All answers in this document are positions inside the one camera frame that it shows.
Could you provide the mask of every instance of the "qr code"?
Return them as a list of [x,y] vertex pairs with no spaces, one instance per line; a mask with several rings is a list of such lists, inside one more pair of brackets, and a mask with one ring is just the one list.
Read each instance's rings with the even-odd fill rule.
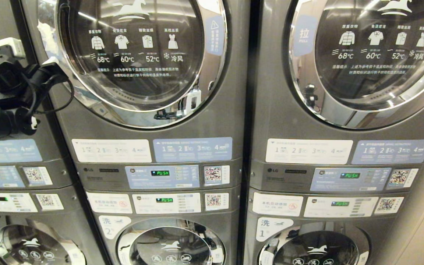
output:
[[55,202],[53,201],[52,195],[37,194],[37,199],[39,199],[39,202],[42,205],[42,207],[44,207],[44,206],[54,207],[55,206]]
[[207,201],[207,206],[221,206],[222,205],[222,195],[221,194],[206,194],[205,200]]
[[407,177],[410,174],[410,170],[394,170],[392,177],[389,181],[390,184],[404,184]]
[[221,181],[222,180],[222,167],[221,166],[206,166],[205,181]]
[[25,167],[24,173],[27,176],[29,182],[42,182],[42,173],[37,167]]
[[396,198],[383,198],[383,199],[381,199],[381,201],[379,202],[379,206],[377,207],[377,211],[390,211],[390,210],[392,210],[396,201],[397,201]]

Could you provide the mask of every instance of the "stacked washer dryer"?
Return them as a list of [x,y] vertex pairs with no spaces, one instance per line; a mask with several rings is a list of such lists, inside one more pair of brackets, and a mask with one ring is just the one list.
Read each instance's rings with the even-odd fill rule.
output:
[[235,264],[250,2],[23,3],[111,261]]
[[424,1],[261,12],[244,264],[373,265],[424,177]]
[[[30,47],[23,25],[20,3],[0,0],[0,39]],[[25,52],[22,63],[33,63],[33,51]],[[33,136],[0,139],[0,264],[103,264],[105,251],[56,117],[37,119]]]

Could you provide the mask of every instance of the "digital display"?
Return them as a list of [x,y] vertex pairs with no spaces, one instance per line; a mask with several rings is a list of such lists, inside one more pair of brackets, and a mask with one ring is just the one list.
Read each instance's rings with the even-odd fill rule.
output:
[[152,176],[169,176],[170,171],[169,170],[156,170],[152,171]]
[[156,198],[156,202],[158,203],[173,202],[173,198]]
[[361,173],[341,173],[340,179],[358,179]]
[[6,197],[0,197],[0,201],[8,201]]
[[350,202],[349,201],[333,201],[331,203],[331,206],[343,206],[343,207],[346,207],[346,206],[349,206],[349,205],[350,205]]

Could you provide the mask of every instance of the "washing machine door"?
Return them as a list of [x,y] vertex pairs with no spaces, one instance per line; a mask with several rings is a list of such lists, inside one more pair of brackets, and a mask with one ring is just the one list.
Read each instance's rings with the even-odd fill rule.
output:
[[364,265],[370,246],[358,228],[338,222],[287,228],[268,240],[259,265]]
[[9,216],[0,217],[0,260],[7,265],[86,265],[77,245],[53,228]]
[[225,62],[221,0],[39,1],[38,10],[47,55],[74,74],[77,99],[123,126],[186,119]]
[[424,107],[424,1],[300,0],[289,21],[289,81],[318,118],[371,129]]
[[134,224],[119,238],[122,265],[222,265],[225,248],[203,225],[182,219],[150,219]]

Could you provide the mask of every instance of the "horse logo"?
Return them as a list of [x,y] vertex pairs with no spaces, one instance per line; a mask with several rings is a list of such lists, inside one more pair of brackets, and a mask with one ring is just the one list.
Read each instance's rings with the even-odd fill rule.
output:
[[412,0],[381,0],[381,1],[390,1],[385,7],[382,7],[378,11],[387,11],[382,13],[382,15],[404,15],[407,16],[406,13],[401,12],[400,10],[412,13],[412,10],[409,8],[409,2]]

